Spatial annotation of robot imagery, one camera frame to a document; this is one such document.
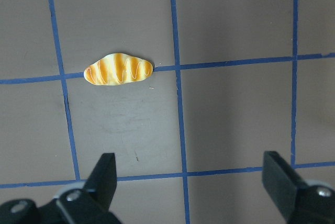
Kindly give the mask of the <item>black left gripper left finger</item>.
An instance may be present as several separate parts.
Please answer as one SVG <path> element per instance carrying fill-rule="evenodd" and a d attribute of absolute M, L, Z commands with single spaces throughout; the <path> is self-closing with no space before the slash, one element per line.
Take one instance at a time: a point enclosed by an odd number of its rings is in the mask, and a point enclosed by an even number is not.
<path fill-rule="evenodd" d="M 115 154 L 104 153 L 87 181 L 59 195 L 56 206 L 65 223 L 117 223 L 109 211 L 116 187 Z"/>

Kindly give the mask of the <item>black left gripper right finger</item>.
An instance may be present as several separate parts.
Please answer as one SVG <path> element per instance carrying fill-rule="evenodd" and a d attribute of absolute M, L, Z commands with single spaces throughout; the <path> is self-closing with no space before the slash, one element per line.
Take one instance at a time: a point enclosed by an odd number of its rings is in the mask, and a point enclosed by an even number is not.
<path fill-rule="evenodd" d="M 263 153 L 262 184 L 286 223 L 334 223 L 334 187 L 303 179 L 276 151 Z"/>

